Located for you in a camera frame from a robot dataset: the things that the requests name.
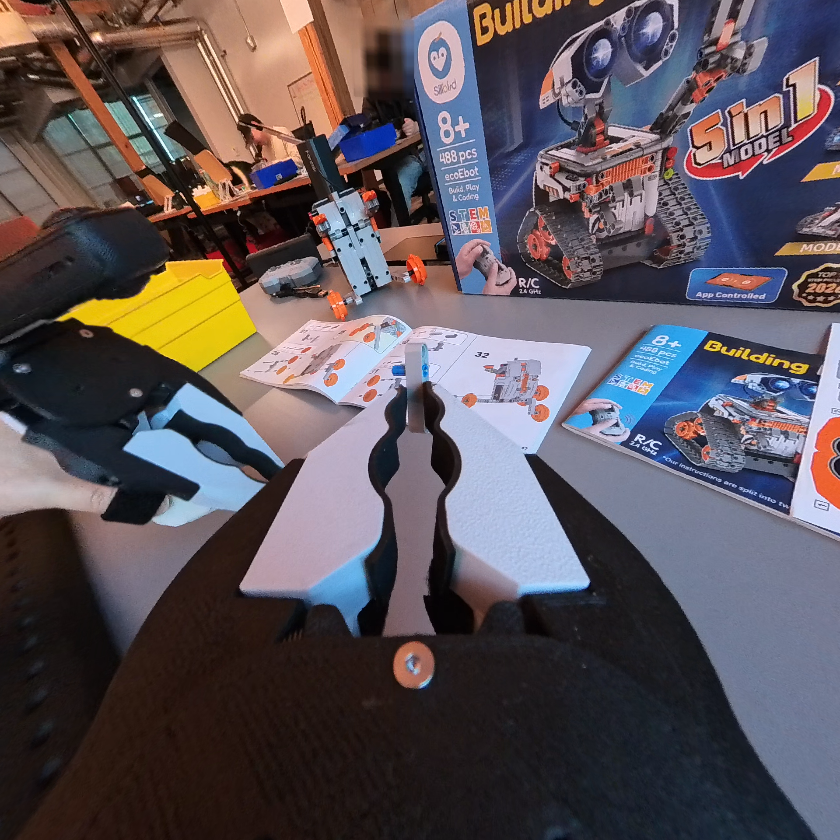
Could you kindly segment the partly built toy robot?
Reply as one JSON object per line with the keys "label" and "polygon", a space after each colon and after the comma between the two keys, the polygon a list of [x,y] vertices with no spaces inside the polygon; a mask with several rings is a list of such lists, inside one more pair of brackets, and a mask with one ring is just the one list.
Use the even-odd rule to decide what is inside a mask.
{"label": "partly built toy robot", "polygon": [[329,257],[339,262],[350,285],[349,294],[343,295],[348,307],[392,281],[374,219],[378,208],[374,191],[349,188],[316,202],[310,212]]}

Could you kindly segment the yellow plastic bin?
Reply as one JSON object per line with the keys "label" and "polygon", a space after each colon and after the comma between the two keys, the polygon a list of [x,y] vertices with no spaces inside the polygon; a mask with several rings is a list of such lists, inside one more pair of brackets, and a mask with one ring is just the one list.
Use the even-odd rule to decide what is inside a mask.
{"label": "yellow plastic bin", "polygon": [[110,328],[193,371],[256,333],[221,259],[168,262],[139,295],[90,301],[60,319]]}

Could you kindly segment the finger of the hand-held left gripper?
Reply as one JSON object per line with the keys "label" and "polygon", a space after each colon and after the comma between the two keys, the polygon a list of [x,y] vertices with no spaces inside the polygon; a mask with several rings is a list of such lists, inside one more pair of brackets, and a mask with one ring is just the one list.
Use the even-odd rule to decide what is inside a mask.
{"label": "finger of the hand-held left gripper", "polygon": [[249,467],[269,480],[282,461],[235,408],[184,384],[154,415],[154,430],[169,429],[224,466]]}
{"label": "finger of the hand-held left gripper", "polygon": [[143,462],[196,485],[196,490],[165,490],[169,500],[152,522],[177,527],[215,510],[238,511],[264,486],[235,465],[223,465],[201,454],[186,437],[171,429],[139,432],[123,450]]}

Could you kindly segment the black floor lamp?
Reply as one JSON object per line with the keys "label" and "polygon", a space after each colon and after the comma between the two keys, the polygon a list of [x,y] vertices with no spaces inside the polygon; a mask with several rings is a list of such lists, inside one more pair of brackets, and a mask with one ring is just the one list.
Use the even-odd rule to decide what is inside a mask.
{"label": "black floor lamp", "polygon": [[158,158],[161,160],[165,170],[167,171],[171,183],[176,189],[176,191],[182,195],[183,200],[188,203],[189,207],[193,211],[196,216],[197,221],[200,225],[203,226],[205,233],[209,237],[209,239],[215,244],[218,248],[220,255],[223,259],[228,262],[234,277],[236,278],[239,288],[243,289],[246,287],[246,278],[245,275],[239,268],[237,268],[235,264],[235,260],[233,257],[228,253],[227,249],[224,246],[222,240],[216,235],[213,226],[207,221],[205,216],[203,215],[203,211],[201,208],[196,204],[193,198],[193,192],[187,185],[184,183],[183,179],[179,176],[178,171],[173,167],[172,161],[169,159],[167,152],[165,151],[165,147],[159,141],[159,139],[154,135],[154,132],[150,129],[150,127],[146,124],[144,117],[140,113],[140,111],[135,107],[134,103],[131,101],[130,97],[128,96],[126,90],[123,89],[119,80],[113,75],[108,62],[102,57],[99,49],[94,45],[90,37],[88,36],[86,30],[82,26],[80,20],[76,16],[76,14],[71,10],[70,4],[68,1],[58,1],[58,5],[61,7],[65,15],[70,21],[70,24],[76,30],[78,38],[80,42],[87,48],[87,50],[91,53],[91,56],[94,60],[98,63],[102,75],[107,79],[108,84],[111,88],[115,91],[117,96],[119,97],[120,101],[123,103],[127,111],[131,114],[133,120],[139,126],[141,132],[146,137],[147,141],[149,141],[152,148]]}

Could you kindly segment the blue plastic bin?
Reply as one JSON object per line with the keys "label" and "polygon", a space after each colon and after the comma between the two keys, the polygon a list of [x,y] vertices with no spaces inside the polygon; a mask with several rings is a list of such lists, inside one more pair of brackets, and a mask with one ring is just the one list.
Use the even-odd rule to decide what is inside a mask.
{"label": "blue plastic bin", "polygon": [[396,143],[396,135],[394,124],[387,122],[364,131],[348,132],[339,142],[339,147],[344,159],[352,163],[390,149]]}
{"label": "blue plastic bin", "polygon": [[249,175],[254,187],[259,190],[269,189],[298,176],[299,168],[292,159],[255,165]]}

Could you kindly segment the grey desk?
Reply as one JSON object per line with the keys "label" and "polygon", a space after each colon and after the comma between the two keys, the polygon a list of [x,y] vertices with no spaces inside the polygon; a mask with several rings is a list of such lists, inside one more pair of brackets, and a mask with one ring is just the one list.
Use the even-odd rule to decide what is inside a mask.
{"label": "grey desk", "polygon": [[[247,381],[239,373],[326,301],[242,295],[258,334],[203,374],[284,461],[347,422],[354,410],[317,394]],[[823,351],[838,314],[467,296],[450,266],[425,287],[397,284],[351,314],[389,313],[494,337],[591,348],[560,420],[587,397],[639,336],[659,323],[807,353]],[[819,838],[838,838],[838,542],[647,461],[613,452],[554,423],[539,456],[603,512],[679,601],[756,752]],[[183,564],[228,519],[135,528],[73,514],[82,559],[118,651],[124,653]]]}

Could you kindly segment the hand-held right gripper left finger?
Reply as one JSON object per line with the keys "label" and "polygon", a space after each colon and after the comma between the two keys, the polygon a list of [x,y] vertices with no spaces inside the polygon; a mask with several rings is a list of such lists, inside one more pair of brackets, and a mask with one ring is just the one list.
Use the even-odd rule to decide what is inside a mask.
{"label": "hand-held right gripper left finger", "polygon": [[303,461],[239,589],[332,605],[355,635],[380,635],[396,579],[392,504],[403,390],[373,402]]}

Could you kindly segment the black flat case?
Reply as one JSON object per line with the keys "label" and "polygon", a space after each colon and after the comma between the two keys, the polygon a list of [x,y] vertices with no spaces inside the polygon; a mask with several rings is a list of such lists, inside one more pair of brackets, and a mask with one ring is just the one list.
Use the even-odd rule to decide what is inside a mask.
{"label": "black flat case", "polygon": [[318,246],[309,234],[303,234],[278,245],[263,248],[248,255],[246,263],[255,278],[260,278],[268,270],[305,257],[315,257],[319,262],[322,262]]}

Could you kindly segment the short grey toy beam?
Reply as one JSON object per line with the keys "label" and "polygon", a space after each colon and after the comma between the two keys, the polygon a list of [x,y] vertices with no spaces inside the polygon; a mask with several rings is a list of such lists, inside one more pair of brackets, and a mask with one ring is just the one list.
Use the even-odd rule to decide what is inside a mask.
{"label": "short grey toy beam", "polygon": [[406,420],[408,429],[417,434],[426,433],[424,410],[424,384],[429,381],[427,346],[423,342],[410,342],[404,351],[404,362],[392,365],[392,373],[402,378],[407,391]]}

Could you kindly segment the grey battery motor unit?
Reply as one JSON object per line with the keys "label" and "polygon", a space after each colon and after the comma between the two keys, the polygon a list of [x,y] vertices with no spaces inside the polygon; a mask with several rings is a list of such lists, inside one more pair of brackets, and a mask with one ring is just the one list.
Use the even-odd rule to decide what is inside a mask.
{"label": "grey battery motor unit", "polygon": [[259,279],[259,285],[265,294],[283,297],[312,287],[319,288],[321,274],[320,259],[307,256],[269,268]]}

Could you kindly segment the metal air duct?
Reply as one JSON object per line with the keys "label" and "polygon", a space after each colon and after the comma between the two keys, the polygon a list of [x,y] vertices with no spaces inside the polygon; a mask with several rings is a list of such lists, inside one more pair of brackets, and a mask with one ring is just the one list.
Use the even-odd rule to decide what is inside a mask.
{"label": "metal air duct", "polygon": [[[177,18],[131,24],[120,14],[103,11],[85,14],[80,10],[77,15],[91,42],[125,87],[139,84],[144,71],[134,69],[130,59],[120,59],[121,54],[135,56],[163,48],[194,46],[231,113],[245,108],[217,51],[216,41],[202,22]],[[37,14],[33,7],[24,9],[22,4],[2,2],[2,124],[19,121],[19,112],[27,109],[28,101],[45,102],[49,112],[81,98],[49,49],[54,43],[65,44],[80,62],[81,71],[94,90],[108,96],[108,81],[81,44],[66,14],[57,8]]]}

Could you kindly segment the black upright device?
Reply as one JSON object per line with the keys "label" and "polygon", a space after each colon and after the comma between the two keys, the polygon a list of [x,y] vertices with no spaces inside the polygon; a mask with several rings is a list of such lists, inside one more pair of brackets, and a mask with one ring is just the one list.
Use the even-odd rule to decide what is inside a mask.
{"label": "black upright device", "polygon": [[319,201],[328,200],[332,193],[341,193],[348,187],[324,134],[302,140],[297,150]]}

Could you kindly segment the robot sticker sheet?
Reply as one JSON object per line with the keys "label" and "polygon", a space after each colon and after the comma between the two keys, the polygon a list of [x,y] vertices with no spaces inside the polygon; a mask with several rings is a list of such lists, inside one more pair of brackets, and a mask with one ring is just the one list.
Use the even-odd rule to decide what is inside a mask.
{"label": "robot sticker sheet", "polygon": [[839,324],[828,335],[822,375],[791,500],[791,516],[839,538]]}

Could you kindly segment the blue instruction booklet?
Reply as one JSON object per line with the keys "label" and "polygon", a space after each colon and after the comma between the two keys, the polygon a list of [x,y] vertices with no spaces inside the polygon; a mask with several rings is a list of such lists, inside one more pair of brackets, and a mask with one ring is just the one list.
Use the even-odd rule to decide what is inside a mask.
{"label": "blue instruction booklet", "polygon": [[782,517],[820,354],[659,324],[563,425]]}

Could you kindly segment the open white instruction booklet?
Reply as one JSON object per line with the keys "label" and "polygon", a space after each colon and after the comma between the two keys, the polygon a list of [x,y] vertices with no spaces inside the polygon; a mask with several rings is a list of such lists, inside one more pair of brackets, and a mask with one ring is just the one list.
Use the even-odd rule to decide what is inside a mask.
{"label": "open white instruction booklet", "polygon": [[428,378],[534,454],[591,349],[572,343],[500,339],[437,326],[410,329],[378,314],[311,320],[241,372],[253,382],[308,390],[359,408],[405,384],[404,350],[428,351]]}

